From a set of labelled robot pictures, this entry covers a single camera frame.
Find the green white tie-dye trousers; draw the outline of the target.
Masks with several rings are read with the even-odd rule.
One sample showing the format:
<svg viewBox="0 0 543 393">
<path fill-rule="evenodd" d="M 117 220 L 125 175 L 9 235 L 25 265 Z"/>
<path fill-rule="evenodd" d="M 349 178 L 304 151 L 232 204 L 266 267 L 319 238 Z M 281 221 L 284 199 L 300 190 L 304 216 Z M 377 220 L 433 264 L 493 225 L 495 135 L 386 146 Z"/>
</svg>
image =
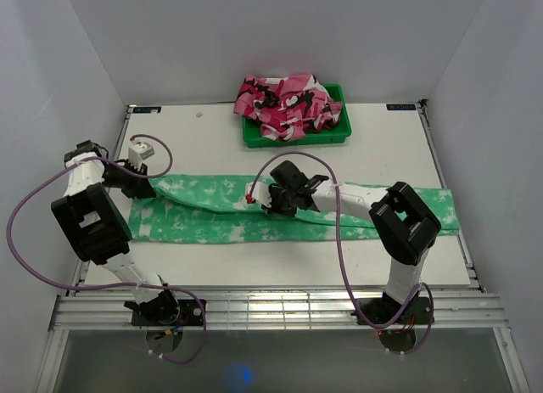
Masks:
<svg viewBox="0 0 543 393">
<path fill-rule="evenodd" d="M 252 176 L 170 174 L 151 180 L 156 195 L 132 201 L 128 226 L 136 241 L 174 244 L 238 244 L 328 241 L 341 222 L 344 240 L 375 239 L 374 226 L 334 212 L 267 215 L 245 199 Z"/>
</svg>

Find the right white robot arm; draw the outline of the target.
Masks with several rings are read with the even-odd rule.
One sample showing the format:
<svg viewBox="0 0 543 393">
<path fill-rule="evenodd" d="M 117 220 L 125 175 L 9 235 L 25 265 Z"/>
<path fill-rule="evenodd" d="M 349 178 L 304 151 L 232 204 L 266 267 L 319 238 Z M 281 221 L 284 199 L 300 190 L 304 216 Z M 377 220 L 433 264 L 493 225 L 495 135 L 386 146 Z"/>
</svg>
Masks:
<svg viewBox="0 0 543 393">
<path fill-rule="evenodd" d="M 334 175 L 307 177 L 291 161 L 271 171 L 273 182 L 251 193 L 267 213 L 293 217 L 298 211 L 333 212 L 370 222 L 391 258 L 381 297 L 354 299 L 360 323 L 384 329 L 404 322 L 413 312 L 421 288 L 425 259 L 441 230 L 436 215 L 414 188 L 396 182 L 390 188 L 340 184 Z"/>
</svg>

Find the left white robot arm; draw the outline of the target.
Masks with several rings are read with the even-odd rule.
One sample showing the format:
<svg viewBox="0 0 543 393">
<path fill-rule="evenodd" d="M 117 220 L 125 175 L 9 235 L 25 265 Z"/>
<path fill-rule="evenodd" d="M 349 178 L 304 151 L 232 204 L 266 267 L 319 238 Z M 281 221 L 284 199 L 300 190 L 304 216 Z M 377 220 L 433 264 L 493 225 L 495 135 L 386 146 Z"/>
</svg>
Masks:
<svg viewBox="0 0 543 393">
<path fill-rule="evenodd" d="M 64 155 L 68 186 L 63 197 L 51 204 L 52 213 L 81 261 L 108 270 L 122 283 L 134 284 L 134 300 L 125 307 L 152 323 L 173 324 L 180 317 L 180 305 L 162 277 L 132 256 L 130 229 L 108 192 L 118 188 L 129 199 L 154 198 L 145 164 L 154 148 L 134 139 L 127 158 L 117 162 L 122 171 L 99 159 L 107 153 L 87 140 Z"/>
</svg>

